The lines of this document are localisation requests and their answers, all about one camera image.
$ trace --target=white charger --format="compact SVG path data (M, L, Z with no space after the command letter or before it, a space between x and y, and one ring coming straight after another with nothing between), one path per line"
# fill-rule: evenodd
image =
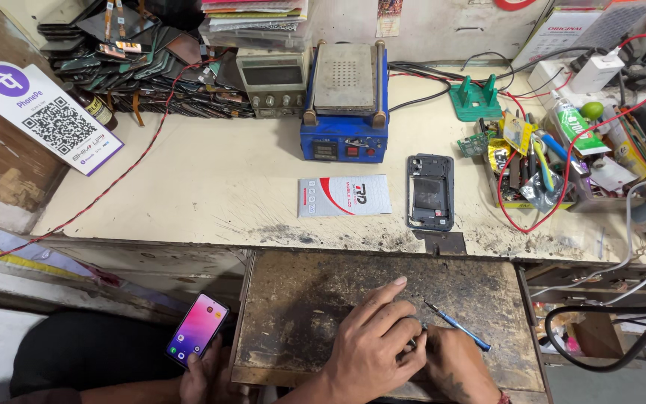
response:
M624 62L617 56L615 48L605 56L593 56L570 82L575 94L596 93L624 67Z

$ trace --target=precision screwdriver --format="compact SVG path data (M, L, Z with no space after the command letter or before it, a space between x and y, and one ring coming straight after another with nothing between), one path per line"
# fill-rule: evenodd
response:
M437 315L438 315L438 317L440 317L440 318L442 318L443 320L445 320L445 322L446 322L447 324L450 324L451 326L453 326L453 327L455 327L455 328L459 329L459 330L460 330L460 331L462 331L463 333L465 333L465 334L469 335L469 336L470 336L470 338L472 338L472 339L475 341L475 344L476 344L476 345L478 345L478 346L480 347L480 349L482 349L482 351L483 351L483 352L488 352L488 351L490 350L490 348L491 348L491 346L490 346L490 345L486 344L486 343L485 343L485 342L483 342L480 338L478 338L478 336L477 336L477 335L472 334L472 333L471 333L470 331L468 331L465 327L461 326L457 321L455 321L455 320L453 319L453 317L450 317L450 316L448 316L447 314L445 314L445 312L444 312L443 310L440 310L439 308L435 307L435 305L434 305L433 303L429 303L429 302L428 302L427 300L425 300L425 299L423 299L423 301L425 302L425 304L426 304L426 305L428 305L428 307L430 307L431 309L433 309L433 311L435 312L435 314L437 314Z

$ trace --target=phone frame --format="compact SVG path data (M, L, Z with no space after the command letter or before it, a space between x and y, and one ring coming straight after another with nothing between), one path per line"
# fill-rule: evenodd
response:
M203 353L205 353L205 352L206 352L206 349L208 349L208 348L211 346L211 342L213 341L213 338L214 338L214 337L216 337L216 334L218 334L218 331L221 329L221 326L223 325L223 322L224 322L224 321L226 321L226 318L228 317L228 314L229 314L229 313L230 313L230 311L231 311L231 307L228 307L228 305L227 305L227 304L224 304L224 303L220 302L219 300L217 300L217 299L213 298L213 297L212 297L212 296L210 296L210 295L207 295L206 293L199 292L199 293L196 295L196 299L193 301L193 304L191 305L191 307L189 307L188 311L186 312L186 315L185 315L185 316L184 316L184 318L181 320L181 322L179 323L179 325L176 327L176 330L174 331L174 334L171 336L171 339L169 340L169 342L167 342L167 343L166 343L166 347L164 348L164 355L165 355L167 358L169 358L170 360L174 361L174 362L175 362L176 364L178 364L179 366L181 366L181 367L183 367L184 369L186 369L186 370L188 370L188 365L187 365L187 364L185 364L185 363L181 363L181 362L179 362L176 358L174 358L173 356L169 355L169 344L171 344L171 342L174 340L174 338L176 338L176 334L178 334L178 333L179 333L179 330L181 329L181 326L184 324L184 321L186 320L186 318L188 318L189 313L191 313L191 309L192 309L192 308L193 308L193 306L196 304L196 302L198 302L198 299L199 299L199 297L201 297L201 295L206 296L207 298L209 298L209 299L213 300L214 302L216 302L216 303L220 304L222 307L224 307L224 308L226 309L226 314L225 314L223 317L221 317L221 321L220 321L220 323L218 323L218 326L216 327L216 330L215 330L215 331L213 331L213 334L211 334L211 339L209 339L209 340L208 340L208 342L206 343L206 346L205 346L203 349L201 349L201 353L199 353L199 355L198 355L198 357L199 357L199 358L201 358L201 357L203 356Z

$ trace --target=green circuit board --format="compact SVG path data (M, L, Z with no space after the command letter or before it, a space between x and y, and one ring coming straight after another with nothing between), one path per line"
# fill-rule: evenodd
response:
M458 140L458 146L460 146L460 150L465 157L477 156L487 152L487 143L487 133L478 133Z

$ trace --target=hand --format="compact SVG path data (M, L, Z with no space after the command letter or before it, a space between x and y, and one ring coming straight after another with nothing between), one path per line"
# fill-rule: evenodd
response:
M405 300L391 303L406 282L401 277L371 290L340 324L333 354L317 375L329 387L328 403L367 403L400 387L425 365L426 335L418 320L405 318L416 308ZM413 337L418 347L398 360Z
M435 386L460 404L496 404L502 395L475 341L454 328L428 325L426 370Z
M221 350L221 335L213 338L211 346L199 357L189 353L187 363L189 369L184 372L181 379L179 394L181 404L205 404L210 386L213 385L216 371L218 370L218 357Z
M221 349L218 360L220 371L213 389L209 392L209 404L250 404L248 397L250 388L247 385L231 382L231 369L228 367L230 356L230 346Z

